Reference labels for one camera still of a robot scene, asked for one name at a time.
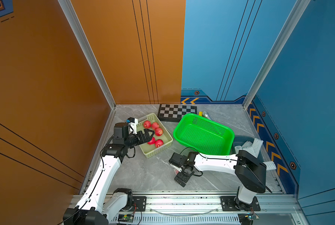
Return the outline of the white foam net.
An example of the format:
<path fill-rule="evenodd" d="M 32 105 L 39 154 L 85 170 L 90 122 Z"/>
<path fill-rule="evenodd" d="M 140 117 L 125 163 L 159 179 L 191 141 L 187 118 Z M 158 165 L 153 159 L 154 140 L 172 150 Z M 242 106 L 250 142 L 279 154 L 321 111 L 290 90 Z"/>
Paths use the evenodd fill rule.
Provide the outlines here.
<path fill-rule="evenodd" d="M 252 156 L 258 158 L 263 140 L 255 138 L 253 141 L 247 141 L 242 145 L 242 150 L 247 151 Z"/>
<path fill-rule="evenodd" d="M 275 163 L 273 161 L 267 161 L 267 162 L 263 162 L 266 165 L 266 170 L 267 171 L 271 171 L 271 170 L 276 170 L 277 167 L 275 165 Z"/>
<path fill-rule="evenodd" d="M 236 152 L 236 154 L 238 154 L 239 153 L 239 151 L 241 151 L 242 150 L 242 146 L 235 146 L 235 152 Z"/>

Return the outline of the bare red apple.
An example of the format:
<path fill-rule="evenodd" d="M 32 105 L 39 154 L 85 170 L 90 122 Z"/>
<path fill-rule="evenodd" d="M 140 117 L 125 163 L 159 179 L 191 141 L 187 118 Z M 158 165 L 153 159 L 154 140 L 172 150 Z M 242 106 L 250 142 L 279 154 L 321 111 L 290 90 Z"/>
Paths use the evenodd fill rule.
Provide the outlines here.
<path fill-rule="evenodd" d="M 160 126 L 159 126 L 159 124 L 157 123 L 157 122 L 153 122 L 152 124 L 151 124 L 151 128 L 153 129 L 153 130 L 155 130 L 155 129 L 157 129 L 157 128 L 159 128 Z"/>
<path fill-rule="evenodd" d="M 158 139 L 158 140 L 155 141 L 154 144 L 155 144 L 156 148 L 159 148 L 159 147 L 163 146 L 164 142 L 161 139 Z"/>
<path fill-rule="evenodd" d="M 163 135 L 163 129 L 162 128 L 157 128 L 155 129 L 155 135 L 160 137 Z"/>
<path fill-rule="evenodd" d="M 146 129 L 150 129 L 151 125 L 152 124 L 149 120 L 145 121 L 144 124 L 143 124 L 144 128 L 146 128 Z"/>
<path fill-rule="evenodd" d="M 156 139 L 153 137 L 151 141 L 148 142 L 149 145 L 155 144 Z"/>

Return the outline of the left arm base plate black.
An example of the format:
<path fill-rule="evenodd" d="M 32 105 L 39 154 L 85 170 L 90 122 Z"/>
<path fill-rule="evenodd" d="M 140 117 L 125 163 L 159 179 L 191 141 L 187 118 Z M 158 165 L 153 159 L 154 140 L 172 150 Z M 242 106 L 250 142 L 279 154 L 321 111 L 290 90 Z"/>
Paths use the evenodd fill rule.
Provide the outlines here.
<path fill-rule="evenodd" d="M 146 196 L 134 196 L 132 193 L 132 190 L 129 188 L 118 188 L 113 192 L 113 196 L 116 196 L 117 194 L 126 194 L 127 200 L 126 204 L 123 206 L 123 208 L 120 209 L 120 211 L 132 211 L 135 207 L 138 207 L 140 210 L 145 211 L 146 210 L 146 204 L 147 204 L 147 197 Z"/>

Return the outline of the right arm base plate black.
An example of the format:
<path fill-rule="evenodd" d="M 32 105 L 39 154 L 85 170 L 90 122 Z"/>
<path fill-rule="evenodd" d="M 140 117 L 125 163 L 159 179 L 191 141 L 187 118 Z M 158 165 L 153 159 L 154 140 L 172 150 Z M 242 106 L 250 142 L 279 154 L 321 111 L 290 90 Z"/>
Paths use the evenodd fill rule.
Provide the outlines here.
<path fill-rule="evenodd" d="M 222 210 L 224 212 L 249 212 L 254 211 L 258 212 L 261 211 L 260 204 L 258 202 L 257 197 L 253 198 L 253 201 L 251 204 L 246 204 L 243 202 L 237 202 L 236 196 L 222 196 L 220 197 Z"/>

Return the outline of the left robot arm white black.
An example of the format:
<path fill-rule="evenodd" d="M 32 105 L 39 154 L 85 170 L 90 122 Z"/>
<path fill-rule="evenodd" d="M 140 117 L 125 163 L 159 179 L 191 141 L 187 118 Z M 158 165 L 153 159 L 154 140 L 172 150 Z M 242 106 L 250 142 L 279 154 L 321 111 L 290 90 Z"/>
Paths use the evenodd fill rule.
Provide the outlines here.
<path fill-rule="evenodd" d="M 113 135 L 100 152 L 101 161 L 88 189 L 74 208 L 65 211 L 63 225 L 108 225 L 119 211 L 132 207 L 131 189 L 118 188 L 108 201 L 105 198 L 128 150 L 150 142 L 155 134 L 147 128 L 138 131 L 137 122 L 128 118 L 115 124 Z"/>

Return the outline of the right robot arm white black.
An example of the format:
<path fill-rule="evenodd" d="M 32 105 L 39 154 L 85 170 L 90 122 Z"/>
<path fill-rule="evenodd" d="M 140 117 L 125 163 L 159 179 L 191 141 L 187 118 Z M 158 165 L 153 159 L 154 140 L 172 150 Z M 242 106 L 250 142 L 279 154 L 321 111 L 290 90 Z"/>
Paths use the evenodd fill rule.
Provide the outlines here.
<path fill-rule="evenodd" d="M 214 156 L 191 151 L 187 156 L 173 153 L 170 165 L 178 171 L 174 180 L 182 187 L 195 172 L 200 176 L 205 171 L 222 172 L 235 175 L 241 185 L 235 197 L 221 197 L 222 209 L 226 211 L 260 211 L 256 194 L 263 194 L 271 190 L 266 186 L 267 164 L 249 152 L 241 150 L 238 154 L 228 156 Z"/>

